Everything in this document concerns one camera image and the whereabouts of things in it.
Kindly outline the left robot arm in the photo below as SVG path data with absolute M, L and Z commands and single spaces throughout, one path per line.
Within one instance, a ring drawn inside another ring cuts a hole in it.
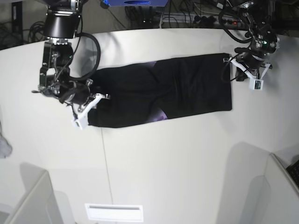
M 237 74 L 233 80 L 238 82 L 248 78 L 246 72 L 250 72 L 256 78 L 260 78 L 260 67 L 266 67 L 265 59 L 280 47 L 280 39 L 273 31 L 269 17 L 265 12 L 267 4 L 261 0 L 227 0 L 218 15 L 220 27 L 233 40 L 249 46 L 235 48 L 236 62 L 245 67 L 245 71 L 237 68 Z M 247 29 L 245 39 L 234 36 L 224 24 L 223 16 L 230 15 L 241 22 Z

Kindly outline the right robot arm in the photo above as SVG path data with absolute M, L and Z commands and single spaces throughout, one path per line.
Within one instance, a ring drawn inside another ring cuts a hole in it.
M 88 120 L 88 113 L 108 95 L 99 93 L 94 86 L 94 76 L 101 59 L 101 48 L 94 35 L 83 32 L 82 10 L 84 0 L 47 0 L 47 15 L 43 34 L 42 66 L 39 72 L 39 85 L 32 93 L 55 98 L 71 108 L 73 121 L 81 125 Z M 77 37 L 92 40 L 96 47 L 94 67 L 85 75 L 70 75 L 70 65 L 78 50 L 70 43 Z

